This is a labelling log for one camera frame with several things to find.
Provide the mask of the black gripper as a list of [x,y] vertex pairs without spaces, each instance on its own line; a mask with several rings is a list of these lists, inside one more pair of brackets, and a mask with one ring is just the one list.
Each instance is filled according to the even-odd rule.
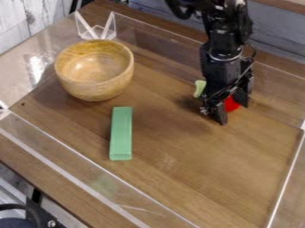
[[244,56],[244,47],[228,54],[215,53],[209,43],[203,44],[201,67],[207,87],[200,97],[201,114],[221,126],[228,124],[225,100],[229,96],[244,107],[249,107],[255,86],[255,55]]

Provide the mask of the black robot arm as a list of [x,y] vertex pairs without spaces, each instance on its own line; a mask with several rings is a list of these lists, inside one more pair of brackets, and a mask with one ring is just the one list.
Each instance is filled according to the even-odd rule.
[[249,105],[255,86],[255,58],[243,55],[253,33],[247,0],[166,0],[183,20],[203,19],[208,41],[200,49],[204,79],[193,96],[203,101],[201,113],[220,125],[228,112]]

